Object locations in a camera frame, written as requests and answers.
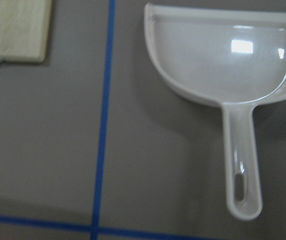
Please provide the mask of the beige plastic dustpan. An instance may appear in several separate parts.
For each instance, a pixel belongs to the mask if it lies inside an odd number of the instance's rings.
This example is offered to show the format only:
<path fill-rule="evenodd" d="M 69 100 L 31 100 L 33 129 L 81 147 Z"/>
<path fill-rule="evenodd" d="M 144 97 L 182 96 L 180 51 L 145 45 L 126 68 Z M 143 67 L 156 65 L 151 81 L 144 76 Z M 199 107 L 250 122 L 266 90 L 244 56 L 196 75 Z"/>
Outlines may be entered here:
<path fill-rule="evenodd" d="M 150 59 L 179 96 L 222 111 L 226 204 L 251 221 L 262 210 L 253 111 L 286 100 L 286 12 L 148 3 Z"/>

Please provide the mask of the bamboo cutting board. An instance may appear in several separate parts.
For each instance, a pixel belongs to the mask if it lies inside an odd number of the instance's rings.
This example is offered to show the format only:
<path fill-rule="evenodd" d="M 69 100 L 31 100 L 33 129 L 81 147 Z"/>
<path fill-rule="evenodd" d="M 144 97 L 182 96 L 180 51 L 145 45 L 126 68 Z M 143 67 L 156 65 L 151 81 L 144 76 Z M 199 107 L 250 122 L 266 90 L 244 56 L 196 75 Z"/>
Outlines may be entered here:
<path fill-rule="evenodd" d="M 0 0 L 0 63 L 44 62 L 52 6 L 51 0 Z"/>

